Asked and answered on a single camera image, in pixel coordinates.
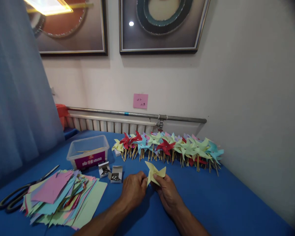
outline small white box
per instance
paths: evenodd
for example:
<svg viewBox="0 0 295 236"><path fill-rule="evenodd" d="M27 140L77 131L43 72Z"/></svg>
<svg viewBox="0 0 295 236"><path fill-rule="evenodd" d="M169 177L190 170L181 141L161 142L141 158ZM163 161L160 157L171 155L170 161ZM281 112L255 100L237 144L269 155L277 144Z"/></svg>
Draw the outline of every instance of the small white box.
<svg viewBox="0 0 295 236"><path fill-rule="evenodd" d="M106 177L110 173L109 162L105 162L98 165L99 177Z"/></svg>
<svg viewBox="0 0 295 236"><path fill-rule="evenodd" d="M112 184L121 184L122 182L122 166L112 166L112 172L108 173L108 178Z"/></svg>
<svg viewBox="0 0 295 236"><path fill-rule="evenodd" d="M115 149L114 151L115 151L116 157L117 156L121 156L121 152L120 151L117 151L117 149Z"/></svg>

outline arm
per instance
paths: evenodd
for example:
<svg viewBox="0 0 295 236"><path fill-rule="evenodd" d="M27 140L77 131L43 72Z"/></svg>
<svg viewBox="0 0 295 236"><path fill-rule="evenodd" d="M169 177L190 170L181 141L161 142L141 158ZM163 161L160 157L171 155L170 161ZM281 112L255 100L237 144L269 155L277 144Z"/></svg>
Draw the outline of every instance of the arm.
<svg viewBox="0 0 295 236"><path fill-rule="evenodd" d="M160 196L166 212L171 216L182 236L201 235L207 236L209 233L203 225L193 216L181 199L172 179L166 175L164 178L153 175L160 187L153 185Z"/></svg>
<svg viewBox="0 0 295 236"><path fill-rule="evenodd" d="M142 202L147 188L146 175L140 171L124 180L120 198L106 211L83 226L75 236L114 235L123 219Z"/></svg>

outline framed picture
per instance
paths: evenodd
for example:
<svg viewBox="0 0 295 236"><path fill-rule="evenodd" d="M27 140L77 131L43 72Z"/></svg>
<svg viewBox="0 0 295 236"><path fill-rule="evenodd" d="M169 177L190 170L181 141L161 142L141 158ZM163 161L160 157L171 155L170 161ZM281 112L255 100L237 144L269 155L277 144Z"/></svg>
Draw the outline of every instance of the framed picture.
<svg viewBox="0 0 295 236"><path fill-rule="evenodd" d="M119 0L120 54L196 53L210 0Z"/></svg>
<svg viewBox="0 0 295 236"><path fill-rule="evenodd" d="M41 56L108 55L105 0L65 0L73 12L44 16L27 5Z"/></svg>

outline radiator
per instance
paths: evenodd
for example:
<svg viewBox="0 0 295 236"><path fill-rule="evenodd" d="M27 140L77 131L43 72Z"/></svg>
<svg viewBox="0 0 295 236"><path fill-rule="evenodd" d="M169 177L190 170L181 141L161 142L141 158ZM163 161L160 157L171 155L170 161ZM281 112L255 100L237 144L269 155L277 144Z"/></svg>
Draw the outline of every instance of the radiator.
<svg viewBox="0 0 295 236"><path fill-rule="evenodd" d="M97 130L112 133L151 133L154 128L157 128L156 122L142 120L128 120L121 118L103 117L70 114L66 116L67 124L71 128L76 128L79 131Z"/></svg>

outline scissor blade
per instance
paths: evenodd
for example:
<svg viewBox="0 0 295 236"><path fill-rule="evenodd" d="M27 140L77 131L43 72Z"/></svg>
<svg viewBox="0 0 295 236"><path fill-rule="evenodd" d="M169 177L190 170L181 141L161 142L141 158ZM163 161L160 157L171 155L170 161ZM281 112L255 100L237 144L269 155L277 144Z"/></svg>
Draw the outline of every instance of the scissor blade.
<svg viewBox="0 0 295 236"><path fill-rule="evenodd" d="M52 169L51 171L49 171L44 177L42 177L39 181L43 181L44 179L46 179L48 176L50 176L60 165L57 165L54 169Z"/></svg>

